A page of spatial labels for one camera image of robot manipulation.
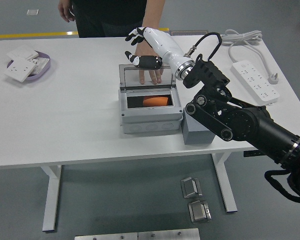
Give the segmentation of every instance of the white cable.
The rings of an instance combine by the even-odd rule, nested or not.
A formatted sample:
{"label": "white cable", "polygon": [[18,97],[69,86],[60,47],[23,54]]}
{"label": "white cable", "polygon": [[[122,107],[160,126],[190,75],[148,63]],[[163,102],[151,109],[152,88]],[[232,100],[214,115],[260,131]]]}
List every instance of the white cable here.
{"label": "white cable", "polygon": [[252,44],[254,44],[256,42],[260,42],[262,40],[261,31],[255,30],[255,31],[250,31],[247,33],[239,34],[235,30],[228,29],[225,31],[225,34],[221,35],[221,38],[222,38],[223,45],[230,45],[229,49],[228,49],[228,53],[229,53],[229,57],[231,58],[231,60],[234,63],[236,63],[238,61],[233,57],[233,55],[231,53],[231,49],[234,45],[243,44],[245,47],[256,52],[261,57],[264,67],[268,73],[269,83],[271,83],[271,84],[278,83],[278,79],[277,79],[278,74],[271,72],[263,53],[252,45]]}

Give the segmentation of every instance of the electrical socket panel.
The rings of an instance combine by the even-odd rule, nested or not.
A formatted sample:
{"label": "electrical socket panel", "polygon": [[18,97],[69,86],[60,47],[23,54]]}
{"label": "electrical socket panel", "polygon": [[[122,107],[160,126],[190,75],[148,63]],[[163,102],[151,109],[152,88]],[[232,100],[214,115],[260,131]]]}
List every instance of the electrical socket panel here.
{"label": "electrical socket panel", "polygon": [[251,62],[247,60],[235,62],[232,64],[231,71],[258,105],[269,105],[278,100],[279,93]]}
{"label": "electrical socket panel", "polygon": [[4,74],[22,83],[35,67],[36,64],[34,62],[18,58],[11,63],[4,71]]}
{"label": "electrical socket panel", "polygon": [[10,57],[12,60],[16,60],[18,58],[31,60],[38,57],[39,53],[37,53],[35,50],[33,50],[31,47],[27,45],[22,45],[8,52],[6,55]]}

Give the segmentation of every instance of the gray floor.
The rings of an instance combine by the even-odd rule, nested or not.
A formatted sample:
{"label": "gray floor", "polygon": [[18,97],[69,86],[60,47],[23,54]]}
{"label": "gray floor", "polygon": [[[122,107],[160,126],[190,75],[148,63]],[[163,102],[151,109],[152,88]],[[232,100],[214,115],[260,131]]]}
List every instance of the gray floor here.
{"label": "gray floor", "polygon": [[[0,34],[75,31],[74,23],[59,17],[57,2],[0,0]],[[26,16],[27,9],[39,9],[39,15]],[[219,33],[261,30],[300,99],[299,0],[167,0],[161,27]],[[236,213],[224,209],[209,155],[66,165],[56,231],[49,233],[41,232],[45,173],[38,167],[0,170],[0,240],[71,240],[182,228],[199,228],[202,240],[300,240],[300,204],[283,198],[263,177],[266,170],[279,168],[272,160],[235,153],[226,168]],[[189,176],[200,180],[212,214],[209,223],[190,221],[189,201],[180,188],[180,180]]]}

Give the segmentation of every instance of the purple tray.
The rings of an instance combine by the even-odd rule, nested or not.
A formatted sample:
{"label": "purple tray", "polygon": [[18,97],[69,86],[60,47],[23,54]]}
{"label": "purple tray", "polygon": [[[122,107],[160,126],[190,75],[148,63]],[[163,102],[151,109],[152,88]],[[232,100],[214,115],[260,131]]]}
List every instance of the purple tray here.
{"label": "purple tray", "polygon": [[[42,76],[42,74],[44,74],[47,70],[48,70],[48,68],[50,67],[50,62],[51,62],[51,60],[50,60],[50,57],[47,55],[47,54],[45,54],[45,53],[43,53],[43,52],[39,52],[39,51],[36,51],[38,54],[39,54],[39,58],[45,58],[45,59],[49,59],[49,61],[47,62],[47,64],[44,66],[44,68],[41,70],[41,72],[39,72],[38,74],[35,74],[35,75],[29,75],[25,80],[30,80],[30,81],[32,81],[32,80],[35,80],[35,79],[38,79],[38,78],[40,78],[41,76]],[[9,63],[8,63],[8,65],[6,66],[7,68],[13,63],[14,61],[13,60],[11,60]]]}

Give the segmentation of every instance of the person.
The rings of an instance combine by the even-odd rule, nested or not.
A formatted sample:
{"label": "person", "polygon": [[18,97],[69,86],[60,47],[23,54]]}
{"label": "person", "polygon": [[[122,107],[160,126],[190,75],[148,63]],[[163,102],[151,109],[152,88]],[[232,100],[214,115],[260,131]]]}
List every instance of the person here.
{"label": "person", "polygon": [[[126,37],[135,28],[159,28],[165,0],[59,0],[60,16],[75,21],[80,38]],[[157,56],[146,41],[138,43],[137,56]],[[161,70],[149,71],[152,83],[161,83]],[[145,72],[139,71],[145,83]]]}

